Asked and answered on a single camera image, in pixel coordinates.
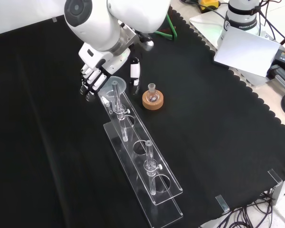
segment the green cable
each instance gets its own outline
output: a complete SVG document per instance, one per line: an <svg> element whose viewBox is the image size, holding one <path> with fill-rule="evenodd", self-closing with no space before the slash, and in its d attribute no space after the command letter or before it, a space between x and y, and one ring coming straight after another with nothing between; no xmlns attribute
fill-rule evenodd
<svg viewBox="0 0 285 228"><path fill-rule="evenodd" d="M155 31L154 33L156 33L156 34L158 34L158 35L161 35L161 36L163 36L163 37L166 37L166 38L169 39L169 40L172 40L173 38L174 38L174 40L176 40L176 38L177 38L177 33L176 33L176 31L175 31L175 28L174 28L174 26L173 26L173 24L172 24L172 22L171 22L170 17L169 17L168 14L167 14L167 20L168 20L168 23L169 23L169 25L170 25L170 28L171 28L171 30L172 30L172 32L173 32L173 35L166 34L166 33L159 32L159 31Z"/></svg>
<svg viewBox="0 0 285 228"><path fill-rule="evenodd" d="M175 28L174 28L174 26L173 26L173 24L172 24L172 22L171 22L170 17L169 17L168 14L167 14L167 20L168 20L168 23L169 23L169 25L170 25L170 27L171 27L171 29L172 29L172 32L173 32L173 35L174 35L174 40L176 40L176 38L177 38L177 33L176 33L176 31L175 31Z"/></svg>
<svg viewBox="0 0 285 228"><path fill-rule="evenodd" d="M163 33L163 32L155 31L154 33L156 33L158 35L161 35L163 37L166 37L167 39L173 39L172 35L169 35L169 34L166 34L166 33Z"/></svg>

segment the acrylic stand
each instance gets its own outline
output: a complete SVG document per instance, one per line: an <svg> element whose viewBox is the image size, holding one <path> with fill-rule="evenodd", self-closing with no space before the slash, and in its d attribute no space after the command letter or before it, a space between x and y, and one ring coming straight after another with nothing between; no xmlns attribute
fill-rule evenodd
<svg viewBox="0 0 285 228"><path fill-rule="evenodd" d="M104 129L152 228L183 214L174 197L182 193L167 162L124 93L126 83L112 76L98 95L110 116Z"/></svg>

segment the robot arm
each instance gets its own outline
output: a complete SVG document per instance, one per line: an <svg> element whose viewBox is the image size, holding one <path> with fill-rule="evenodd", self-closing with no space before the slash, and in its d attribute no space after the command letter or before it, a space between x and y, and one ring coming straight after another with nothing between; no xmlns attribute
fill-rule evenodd
<svg viewBox="0 0 285 228"><path fill-rule="evenodd" d="M139 42L135 30L142 33L156 31L163 23L169 5L170 0L66 1L66 22L84 41L79 51L85 63L81 70L82 94L94 95L101 88L107 77L127 61L128 47Z"/></svg>

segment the black tablecloth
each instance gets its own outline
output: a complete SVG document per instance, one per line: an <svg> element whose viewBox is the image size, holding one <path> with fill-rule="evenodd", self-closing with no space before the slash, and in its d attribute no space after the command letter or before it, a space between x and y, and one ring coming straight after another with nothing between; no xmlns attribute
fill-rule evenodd
<svg viewBox="0 0 285 228"><path fill-rule="evenodd" d="M140 59L142 90L164 94L158 111L133 104L184 189L184 218L197 227L250 203L285 180L285 126L173 12L178 40L154 36ZM64 18L0 35L0 228L145 228L135 194L105 135L99 101L79 94L80 41ZM130 65L118 72L129 79Z"/></svg>

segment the white paper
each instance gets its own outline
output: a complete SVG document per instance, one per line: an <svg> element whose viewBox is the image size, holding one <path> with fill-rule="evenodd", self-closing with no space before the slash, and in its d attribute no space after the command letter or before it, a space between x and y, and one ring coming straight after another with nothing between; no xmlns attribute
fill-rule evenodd
<svg viewBox="0 0 285 228"><path fill-rule="evenodd" d="M279 43L230 27L214 61L266 77Z"/></svg>

